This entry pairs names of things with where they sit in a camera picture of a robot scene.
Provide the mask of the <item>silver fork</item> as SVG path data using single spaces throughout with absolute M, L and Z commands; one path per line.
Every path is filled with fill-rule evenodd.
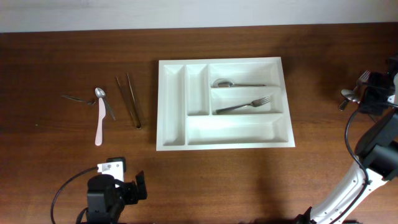
M 359 96 L 359 89 L 360 87 L 365 84 L 369 77 L 370 77 L 371 72 L 369 70 L 366 70 L 356 81 L 356 86 L 353 89 L 353 91 L 356 92 L 356 94 Z
M 252 101 L 250 103 L 237 105 L 237 106 L 232 106 L 232 107 L 223 108 L 223 109 L 218 109 L 215 112 L 216 112 L 216 114 L 223 114 L 223 113 L 227 113 L 227 112 L 232 111 L 232 110 L 236 110 L 236 109 L 240 109 L 240 108 L 244 108 L 244 107 L 248 107 L 248 106 L 260 107 L 260 106 L 265 105 L 265 104 L 270 103 L 270 102 L 271 102 L 271 99 L 269 97 L 264 97 L 264 98 L 260 98 L 260 99 L 254 100 L 254 101 Z

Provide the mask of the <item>silver tablespoon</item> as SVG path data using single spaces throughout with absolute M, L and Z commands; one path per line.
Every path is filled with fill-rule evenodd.
M 345 100 L 338 107 L 340 111 L 345 110 L 349 102 L 360 103 L 361 101 L 359 96 L 353 90 L 343 89 L 341 90 L 341 95 L 345 98 Z
M 229 88 L 229 87 L 245 87 L 245 86 L 253 86 L 253 87 L 262 87 L 266 86 L 263 84 L 237 84 L 232 81 L 224 78 L 219 78 L 213 82 L 213 88 Z

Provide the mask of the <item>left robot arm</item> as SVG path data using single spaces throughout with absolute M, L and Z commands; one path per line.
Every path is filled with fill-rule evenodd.
M 132 182 L 123 182 L 109 174 L 96 175 L 88 181 L 88 206 L 79 213 L 76 223 L 81 223 L 85 217 L 87 223 L 115 224 L 125 206 L 137 204 L 146 198 L 143 171 Z

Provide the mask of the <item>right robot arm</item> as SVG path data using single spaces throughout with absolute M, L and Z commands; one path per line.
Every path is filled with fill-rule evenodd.
M 293 220 L 298 224 L 344 223 L 346 217 L 374 190 L 397 177 L 397 56 L 388 58 L 387 72 L 369 72 L 359 85 L 358 109 L 345 127 L 345 144 L 353 158 L 348 173 L 319 205 Z M 348 131 L 357 114 L 379 116 L 351 148 Z

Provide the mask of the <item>long metal tweezers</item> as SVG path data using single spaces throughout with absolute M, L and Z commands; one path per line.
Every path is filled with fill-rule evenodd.
M 126 109 L 128 110 L 131 120 L 134 124 L 134 127 L 136 129 L 142 129 L 142 121 L 141 117 L 139 115 L 139 111 L 137 108 L 137 103 L 136 103 L 136 98 L 134 96 L 134 91 L 132 87 L 132 82 L 130 79 L 130 76 L 128 73 L 126 73 L 127 77 L 127 87 L 123 88 L 121 85 L 121 82 L 119 81 L 118 77 L 115 77 L 118 89 L 120 91 L 120 94 L 122 96 L 123 102 L 126 106 Z

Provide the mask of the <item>pink plastic knife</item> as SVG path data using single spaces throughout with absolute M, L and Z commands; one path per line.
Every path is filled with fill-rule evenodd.
M 103 143 L 103 119 L 106 116 L 106 108 L 102 98 L 98 100 L 98 124 L 95 136 L 95 145 L 100 146 Z

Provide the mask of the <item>small dark teaspoon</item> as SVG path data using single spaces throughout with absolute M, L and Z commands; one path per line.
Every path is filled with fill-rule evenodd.
M 87 105 L 94 105 L 96 103 L 96 100 L 91 100 L 91 101 L 86 101 L 74 96 L 69 96 L 69 95 L 61 95 L 61 97 L 69 99 L 69 100 L 73 100 L 73 101 L 78 101 L 78 102 L 82 102 L 82 103 L 86 103 Z

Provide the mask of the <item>silver teaspoon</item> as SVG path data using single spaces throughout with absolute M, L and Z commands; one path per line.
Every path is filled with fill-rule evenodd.
M 116 117 L 114 115 L 114 112 L 112 110 L 112 108 L 110 107 L 109 103 L 106 101 L 106 93 L 104 92 L 104 90 L 102 90 L 101 88 L 95 88 L 95 95 L 98 98 L 102 98 L 104 101 L 104 105 L 106 107 L 106 109 L 109 111 L 111 117 L 113 118 L 114 121 L 116 121 Z

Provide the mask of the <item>white plastic cutlery tray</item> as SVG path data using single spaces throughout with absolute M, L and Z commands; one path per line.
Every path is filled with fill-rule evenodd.
M 219 78 L 266 86 L 213 88 Z M 295 147 L 281 58 L 159 61 L 157 151 L 268 147 Z

